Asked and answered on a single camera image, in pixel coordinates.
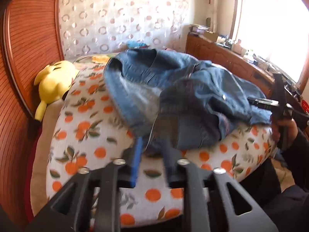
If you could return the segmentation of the person right hand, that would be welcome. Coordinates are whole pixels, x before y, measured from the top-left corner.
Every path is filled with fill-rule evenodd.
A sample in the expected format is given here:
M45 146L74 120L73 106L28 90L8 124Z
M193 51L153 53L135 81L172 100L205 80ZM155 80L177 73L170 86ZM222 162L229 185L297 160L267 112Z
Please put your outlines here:
M287 149L298 135L298 127L295 120L283 118L279 119L271 115L272 138L281 149Z

